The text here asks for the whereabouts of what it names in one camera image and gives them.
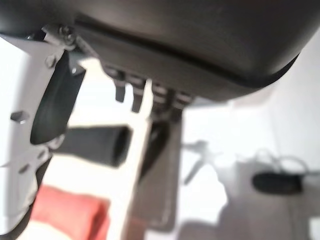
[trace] screw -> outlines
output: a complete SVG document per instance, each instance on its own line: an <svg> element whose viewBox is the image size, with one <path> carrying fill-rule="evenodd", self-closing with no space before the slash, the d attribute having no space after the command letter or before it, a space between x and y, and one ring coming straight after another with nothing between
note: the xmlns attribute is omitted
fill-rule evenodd
<svg viewBox="0 0 320 240"><path fill-rule="evenodd" d="M73 34L73 31L68 26L62 26L59 28L59 34L63 37L63 40L66 45L74 44L76 36Z"/></svg>
<svg viewBox="0 0 320 240"><path fill-rule="evenodd" d="M57 59L54 55L47 56L44 63L48 69L51 69L55 66Z"/></svg>

